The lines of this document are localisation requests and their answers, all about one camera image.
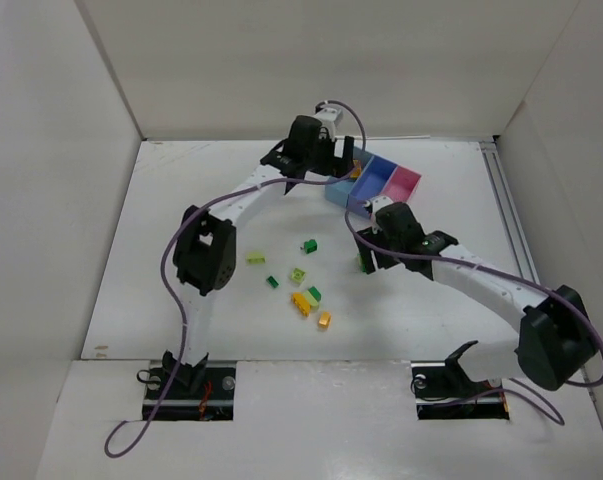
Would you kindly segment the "green lego plate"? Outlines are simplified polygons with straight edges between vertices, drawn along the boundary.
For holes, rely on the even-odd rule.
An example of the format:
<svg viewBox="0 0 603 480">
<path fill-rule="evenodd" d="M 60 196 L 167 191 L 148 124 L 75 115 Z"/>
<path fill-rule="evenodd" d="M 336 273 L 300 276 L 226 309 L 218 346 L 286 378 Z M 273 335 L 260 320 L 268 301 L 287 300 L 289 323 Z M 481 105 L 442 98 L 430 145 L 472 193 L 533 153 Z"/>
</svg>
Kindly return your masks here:
<svg viewBox="0 0 603 480">
<path fill-rule="evenodd" d="M 367 273 L 367 269 L 365 266 L 365 262 L 361 256 L 361 254 L 357 254 L 357 263 L 358 263 L 358 267 L 359 269 L 363 272 L 363 273 Z"/>
</svg>

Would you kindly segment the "yellow rounded lego brick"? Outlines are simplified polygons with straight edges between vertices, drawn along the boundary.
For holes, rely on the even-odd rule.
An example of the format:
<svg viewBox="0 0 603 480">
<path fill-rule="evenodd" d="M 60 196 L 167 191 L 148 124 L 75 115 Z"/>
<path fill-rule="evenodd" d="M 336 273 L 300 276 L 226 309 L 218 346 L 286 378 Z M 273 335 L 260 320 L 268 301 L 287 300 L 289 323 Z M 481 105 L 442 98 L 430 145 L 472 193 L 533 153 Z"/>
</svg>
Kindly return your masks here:
<svg viewBox="0 0 603 480">
<path fill-rule="evenodd" d="M 349 178 L 356 180 L 360 177 L 361 173 L 362 173 L 362 164 L 359 160 L 354 159 L 353 160 L 353 168 L 350 171 Z"/>
</svg>

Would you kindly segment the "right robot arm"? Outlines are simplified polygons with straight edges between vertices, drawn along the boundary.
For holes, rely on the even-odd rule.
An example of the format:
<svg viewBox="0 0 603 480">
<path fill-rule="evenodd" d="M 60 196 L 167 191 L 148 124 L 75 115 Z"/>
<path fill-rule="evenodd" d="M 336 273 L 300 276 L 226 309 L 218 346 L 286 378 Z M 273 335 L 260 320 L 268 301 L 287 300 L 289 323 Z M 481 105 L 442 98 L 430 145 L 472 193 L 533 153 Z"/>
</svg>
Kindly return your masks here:
<svg viewBox="0 0 603 480">
<path fill-rule="evenodd" d="M 427 233 L 411 208 L 387 196 L 363 204 L 371 226 L 354 232 L 366 273 L 401 265 L 456 290 L 507 323 L 513 339 L 469 340 L 438 372 L 455 389 L 508 377 L 527 378 L 556 391 L 601 352 L 601 341 L 572 288 L 556 290 L 502 272 L 473 255 L 453 236 Z"/>
</svg>

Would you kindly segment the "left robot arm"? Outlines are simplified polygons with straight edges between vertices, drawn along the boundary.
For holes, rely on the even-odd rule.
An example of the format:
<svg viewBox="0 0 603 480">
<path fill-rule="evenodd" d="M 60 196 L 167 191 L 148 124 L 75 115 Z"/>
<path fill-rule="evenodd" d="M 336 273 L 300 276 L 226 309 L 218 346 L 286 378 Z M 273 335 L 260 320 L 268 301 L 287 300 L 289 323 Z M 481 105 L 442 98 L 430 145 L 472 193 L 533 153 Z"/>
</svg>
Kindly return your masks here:
<svg viewBox="0 0 603 480">
<path fill-rule="evenodd" d="M 329 185 L 352 171 L 354 139 L 345 137 L 343 154 L 335 154 L 341 118 L 335 104 L 319 107 L 311 116 L 297 116 L 287 138 L 260 160 L 240 186 L 184 212 L 161 259 L 162 281 L 181 315 L 179 350 L 167 351 L 162 358 L 170 382 L 190 393 L 203 383 L 213 305 L 216 293 L 235 272 L 239 231 L 295 186 Z M 309 172 L 325 179 L 308 180 Z"/>
</svg>

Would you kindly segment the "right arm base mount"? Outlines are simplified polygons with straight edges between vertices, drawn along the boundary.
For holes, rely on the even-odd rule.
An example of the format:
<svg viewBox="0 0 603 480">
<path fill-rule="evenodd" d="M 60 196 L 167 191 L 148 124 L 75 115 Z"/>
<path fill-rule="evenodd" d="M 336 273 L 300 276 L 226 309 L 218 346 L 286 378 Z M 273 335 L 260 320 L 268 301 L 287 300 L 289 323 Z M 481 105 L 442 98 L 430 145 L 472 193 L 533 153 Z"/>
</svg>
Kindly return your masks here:
<svg viewBox="0 0 603 480">
<path fill-rule="evenodd" d="M 477 341 L 466 342 L 444 360 L 411 363 L 410 390 L 419 420 L 509 420 L 507 402 L 488 381 L 472 381 L 459 365 Z"/>
</svg>

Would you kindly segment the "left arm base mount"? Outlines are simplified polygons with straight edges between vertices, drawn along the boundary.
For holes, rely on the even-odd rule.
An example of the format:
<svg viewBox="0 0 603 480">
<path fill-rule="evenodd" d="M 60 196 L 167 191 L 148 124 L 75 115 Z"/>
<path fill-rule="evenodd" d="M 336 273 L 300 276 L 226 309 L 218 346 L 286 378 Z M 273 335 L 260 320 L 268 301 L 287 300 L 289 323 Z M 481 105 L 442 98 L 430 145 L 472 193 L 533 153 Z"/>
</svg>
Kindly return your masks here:
<svg viewBox="0 0 603 480">
<path fill-rule="evenodd" d="M 141 415 L 147 420 L 158 403 L 176 365 L 166 351 L 160 362 L 139 370 L 136 379 L 145 387 Z M 153 417 L 156 421 L 232 421 L 236 387 L 235 362 L 209 361 L 180 365 L 167 394 Z"/>
</svg>

